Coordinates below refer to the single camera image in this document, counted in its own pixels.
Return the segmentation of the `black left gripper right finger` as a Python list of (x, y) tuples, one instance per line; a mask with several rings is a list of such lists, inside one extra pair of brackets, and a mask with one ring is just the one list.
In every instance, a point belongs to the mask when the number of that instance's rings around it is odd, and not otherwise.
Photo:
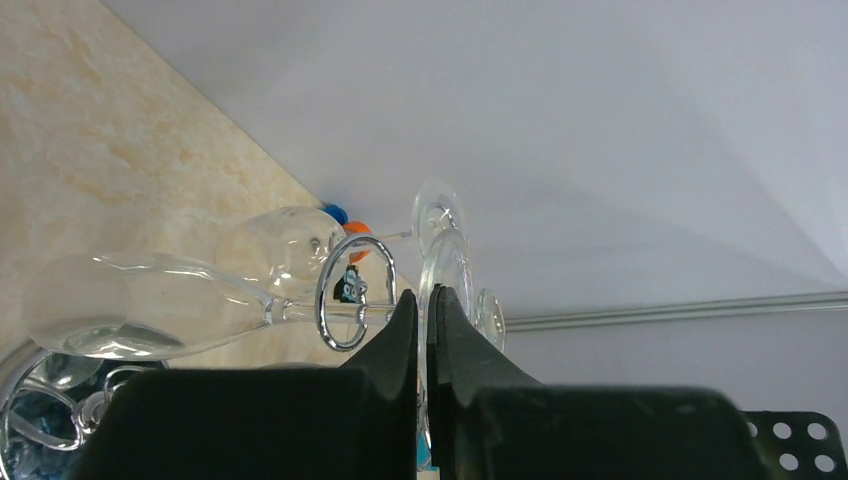
[(698, 387), (546, 385), (470, 323), (427, 304), (428, 416), (446, 479), (764, 479), (741, 412)]

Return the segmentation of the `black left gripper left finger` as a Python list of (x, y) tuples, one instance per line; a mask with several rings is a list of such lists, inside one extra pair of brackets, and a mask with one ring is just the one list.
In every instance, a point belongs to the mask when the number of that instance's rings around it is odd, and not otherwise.
[(412, 479), (418, 308), (343, 365), (153, 370), (121, 387), (76, 479)]

